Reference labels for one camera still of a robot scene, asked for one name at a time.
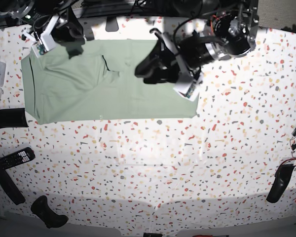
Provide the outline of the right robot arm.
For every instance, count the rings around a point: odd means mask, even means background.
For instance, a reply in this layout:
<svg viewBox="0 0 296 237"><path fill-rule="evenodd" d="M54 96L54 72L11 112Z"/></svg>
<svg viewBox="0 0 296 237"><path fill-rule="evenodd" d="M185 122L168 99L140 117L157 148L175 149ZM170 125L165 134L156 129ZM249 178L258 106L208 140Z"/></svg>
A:
<svg viewBox="0 0 296 237"><path fill-rule="evenodd" d="M33 42L37 58L52 51L58 43L84 42L84 30L72 5L75 0L0 0L0 16L9 15L30 25L22 39Z"/></svg>

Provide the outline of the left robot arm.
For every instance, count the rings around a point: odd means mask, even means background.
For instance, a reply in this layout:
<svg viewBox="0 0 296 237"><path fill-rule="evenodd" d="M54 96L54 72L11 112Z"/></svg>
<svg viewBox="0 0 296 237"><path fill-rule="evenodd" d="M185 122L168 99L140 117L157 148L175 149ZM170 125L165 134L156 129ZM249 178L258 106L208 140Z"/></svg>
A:
<svg viewBox="0 0 296 237"><path fill-rule="evenodd" d="M174 91L189 101L199 94L202 66L253 51L259 27L256 0L203 0L192 5L197 12L190 20L205 19L204 30L179 39L179 30L189 20L176 26L172 34L152 28L156 45L135 69L135 76L145 84L172 83Z"/></svg>

